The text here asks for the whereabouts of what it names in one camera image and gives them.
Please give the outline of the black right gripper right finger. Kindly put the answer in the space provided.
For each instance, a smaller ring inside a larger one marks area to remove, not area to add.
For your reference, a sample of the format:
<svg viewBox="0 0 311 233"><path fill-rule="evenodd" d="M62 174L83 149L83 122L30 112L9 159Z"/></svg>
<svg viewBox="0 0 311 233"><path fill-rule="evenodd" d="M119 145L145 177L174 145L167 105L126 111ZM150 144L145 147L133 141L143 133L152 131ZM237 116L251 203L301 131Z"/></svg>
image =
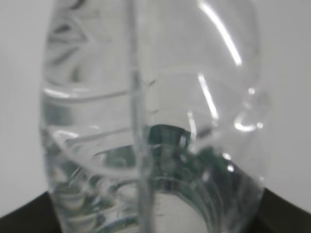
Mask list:
<svg viewBox="0 0 311 233"><path fill-rule="evenodd" d="M311 215L265 189L251 233L311 233Z"/></svg>

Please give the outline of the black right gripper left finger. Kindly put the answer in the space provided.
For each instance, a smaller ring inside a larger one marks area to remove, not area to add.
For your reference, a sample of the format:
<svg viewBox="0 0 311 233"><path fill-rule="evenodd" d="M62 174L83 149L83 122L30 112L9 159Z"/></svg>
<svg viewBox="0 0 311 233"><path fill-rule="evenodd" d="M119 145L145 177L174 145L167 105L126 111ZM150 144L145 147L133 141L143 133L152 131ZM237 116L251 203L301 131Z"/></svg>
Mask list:
<svg viewBox="0 0 311 233"><path fill-rule="evenodd" d="M61 228L47 192L0 218L2 233L59 233Z"/></svg>

